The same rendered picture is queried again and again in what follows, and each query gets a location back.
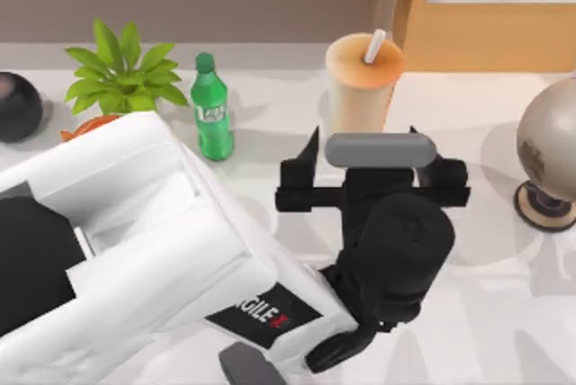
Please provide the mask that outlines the pale grey rounded box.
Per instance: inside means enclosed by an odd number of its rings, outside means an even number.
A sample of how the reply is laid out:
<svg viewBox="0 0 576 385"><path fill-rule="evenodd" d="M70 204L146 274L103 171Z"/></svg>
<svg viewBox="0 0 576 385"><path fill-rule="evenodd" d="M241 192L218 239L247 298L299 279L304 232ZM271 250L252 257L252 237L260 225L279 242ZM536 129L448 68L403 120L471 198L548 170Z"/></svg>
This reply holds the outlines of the pale grey rounded box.
<svg viewBox="0 0 576 385"><path fill-rule="evenodd" d="M341 168L421 168L435 160L437 147L420 133L336 133L324 154Z"/></svg>

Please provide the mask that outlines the beige cup with straw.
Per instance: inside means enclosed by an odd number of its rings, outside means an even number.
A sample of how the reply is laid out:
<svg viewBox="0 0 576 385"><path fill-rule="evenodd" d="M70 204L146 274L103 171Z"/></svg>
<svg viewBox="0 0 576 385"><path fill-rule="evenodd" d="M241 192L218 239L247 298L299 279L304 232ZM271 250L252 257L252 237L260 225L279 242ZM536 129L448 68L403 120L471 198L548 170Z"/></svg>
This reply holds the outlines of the beige cup with straw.
<svg viewBox="0 0 576 385"><path fill-rule="evenodd" d="M405 68L402 50L382 29L348 34L325 55L329 131L381 133Z"/></svg>

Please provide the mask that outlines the green bottle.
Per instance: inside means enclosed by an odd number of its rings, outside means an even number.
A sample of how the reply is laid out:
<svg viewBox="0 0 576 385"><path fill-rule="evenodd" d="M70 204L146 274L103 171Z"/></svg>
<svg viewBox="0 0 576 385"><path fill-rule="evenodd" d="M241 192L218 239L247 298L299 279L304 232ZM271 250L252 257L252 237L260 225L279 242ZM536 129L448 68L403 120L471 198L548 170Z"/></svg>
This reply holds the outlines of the green bottle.
<svg viewBox="0 0 576 385"><path fill-rule="evenodd" d="M211 161L232 155L234 138L228 106L228 88L216 72L215 60L208 52L195 57L197 75L191 87L199 149Z"/></svg>

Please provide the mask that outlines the silver globe on stand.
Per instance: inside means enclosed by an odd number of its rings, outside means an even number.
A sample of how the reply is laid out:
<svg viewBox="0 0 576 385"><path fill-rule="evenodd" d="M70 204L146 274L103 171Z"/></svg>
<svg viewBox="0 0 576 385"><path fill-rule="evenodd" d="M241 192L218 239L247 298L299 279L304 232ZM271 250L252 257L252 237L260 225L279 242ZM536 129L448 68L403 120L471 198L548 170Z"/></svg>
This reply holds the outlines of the silver globe on stand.
<svg viewBox="0 0 576 385"><path fill-rule="evenodd" d="M518 160L527 175L514 193L518 216L547 233L576 225L576 76L546 87L517 126Z"/></svg>

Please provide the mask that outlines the wooden drawer front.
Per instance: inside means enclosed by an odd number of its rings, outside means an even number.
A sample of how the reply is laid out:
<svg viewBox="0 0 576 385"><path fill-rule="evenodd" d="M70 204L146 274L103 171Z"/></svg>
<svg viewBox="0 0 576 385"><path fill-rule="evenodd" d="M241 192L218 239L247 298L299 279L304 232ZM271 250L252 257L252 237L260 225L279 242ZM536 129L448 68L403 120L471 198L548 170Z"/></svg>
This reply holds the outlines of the wooden drawer front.
<svg viewBox="0 0 576 385"><path fill-rule="evenodd" d="M576 68L576 5L443 5L411 0L404 40L420 72Z"/></svg>

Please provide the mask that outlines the wooden cupboard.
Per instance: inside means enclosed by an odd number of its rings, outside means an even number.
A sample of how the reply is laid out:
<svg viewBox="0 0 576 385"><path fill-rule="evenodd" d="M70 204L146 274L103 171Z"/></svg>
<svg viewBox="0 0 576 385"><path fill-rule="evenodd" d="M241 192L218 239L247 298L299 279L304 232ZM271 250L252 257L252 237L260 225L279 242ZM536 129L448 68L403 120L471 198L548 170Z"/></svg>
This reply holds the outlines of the wooden cupboard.
<svg viewBox="0 0 576 385"><path fill-rule="evenodd" d="M410 71L576 69L576 0L398 0L394 33Z"/></svg>

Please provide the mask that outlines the green plant in orange pot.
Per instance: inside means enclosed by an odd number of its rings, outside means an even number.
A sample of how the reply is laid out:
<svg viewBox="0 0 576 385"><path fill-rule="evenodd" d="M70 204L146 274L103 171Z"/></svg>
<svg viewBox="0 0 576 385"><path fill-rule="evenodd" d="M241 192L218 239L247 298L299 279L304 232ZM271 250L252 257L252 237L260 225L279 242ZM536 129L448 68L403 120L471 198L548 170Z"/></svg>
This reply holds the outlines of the green plant in orange pot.
<svg viewBox="0 0 576 385"><path fill-rule="evenodd" d="M76 130L62 130L66 142L132 112L155 112L158 101L176 106L189 104L177 87L182 78L179 64L168 57L175 48L161 42L144 52L135 22L128 22L116 35L101 19L93 22L95 50L69 47L66 53L80 64L76 81L68 88L65 101L79 114L98 106L100 115L82 123Z"/></svg>

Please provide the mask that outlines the black round speaker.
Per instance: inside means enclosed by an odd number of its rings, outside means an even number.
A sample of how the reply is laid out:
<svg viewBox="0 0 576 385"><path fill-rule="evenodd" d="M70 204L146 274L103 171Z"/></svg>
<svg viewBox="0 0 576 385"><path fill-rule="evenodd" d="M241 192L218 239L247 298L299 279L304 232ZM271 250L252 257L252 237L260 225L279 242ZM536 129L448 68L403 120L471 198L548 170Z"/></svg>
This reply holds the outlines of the black round speaker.
<svg viewBox="0 0 576 385"><path fill-rule="evenodd" d="M43 102L36 87L13 72L0 72L0 142L27 139L40 126Z"/></svg>

